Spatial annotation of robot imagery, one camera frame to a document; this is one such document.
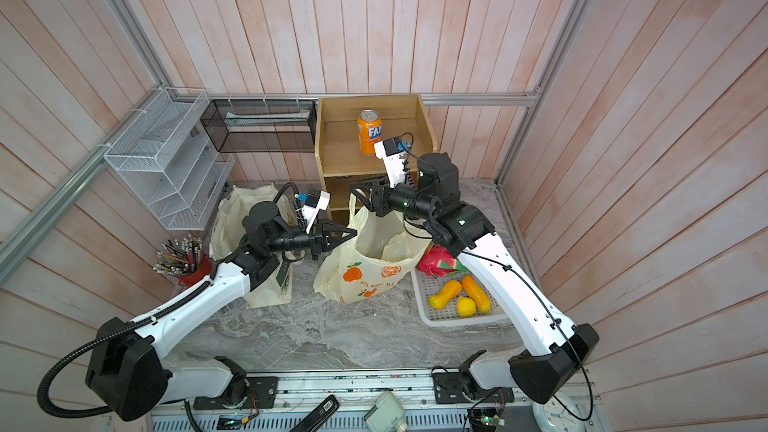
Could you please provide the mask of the floral canvas tote bag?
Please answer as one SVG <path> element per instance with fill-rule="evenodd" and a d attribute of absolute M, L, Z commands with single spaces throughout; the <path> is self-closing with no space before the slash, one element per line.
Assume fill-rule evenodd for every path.
<path fill-rule="evenodd" d="M 209 255 L 220 260 L 232 253 L 245 234 L 242 220 L 259 202 L 271 201 L 278 189 L 274 184 L 257 188 L 234 186 L 216 209 L 214 226 L 209 241 Z M 293 266 L 278 267 L 265 282 L 244 295 L 249 308 L 263 308 L 288 304 L 292 299 Z"/>

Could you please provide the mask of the yellow plastic grocery bag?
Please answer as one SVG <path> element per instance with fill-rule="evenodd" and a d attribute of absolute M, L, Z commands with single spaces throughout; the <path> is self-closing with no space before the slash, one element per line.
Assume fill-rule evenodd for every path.
<path fill-rule="evenodd" d="M 342 304 L 352 304 L 395 287 L 413 271 L 431 240 L 405 227 L 403 215 L 379 217 L 349 197 L 348 226 L 357 235 L 327 256 L 314 279 L 314 291 Z"/>

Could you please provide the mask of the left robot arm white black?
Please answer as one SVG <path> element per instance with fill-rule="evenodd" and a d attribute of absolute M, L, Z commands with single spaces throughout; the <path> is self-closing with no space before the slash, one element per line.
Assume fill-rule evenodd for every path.
<path fill-rule="evenodd" d="M 282 217 L 277 198 L 253 205 L 242 220 L 244 234 L 238 246 L 199 282 L 131 321 L 111 319 L 94 340 L 55 363 L 36 392 L 41 410 L 64 419 L 114 412 L 122 420 L 132 421 L 164 402 L 196 396 L 222 397 L 240 404 L 247 393 L 247 374 L 232 360 L 217 357 L 190 369 L 163 361 L 202 322 L 254 291 L 281 267 L 306 254 L 318 257 L 355 238 L 355 229 L 320 217 L 329 199 L 320 190 L 296 192 L 295 226 Z M 86 385 L 104 404 L 90 409 L 58 406 L 50 396 L 54 379 L 82 355 L 90 357 Z"/>

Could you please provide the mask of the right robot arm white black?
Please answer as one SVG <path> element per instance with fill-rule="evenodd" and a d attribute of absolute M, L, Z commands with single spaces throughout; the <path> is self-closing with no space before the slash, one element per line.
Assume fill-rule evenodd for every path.
<path fill-rule="evenodd" d="M 523 352 L 481 353 L 466 375 L 483 390 L 517 386 L 538 404 L 549 402 L 599 342 L 589 324 L 575 324 L 522 271 L 490 220 L 464 202 L 458 169 L 445 153 L 418 158 L 417 181 L 402 174 L 403 158 L 385 158 L 386 175 L 351 185 L 353 204 L 379 217 L 417 219 L 432 242 L 458 259 L 491 293 L 523 340 Z"/>

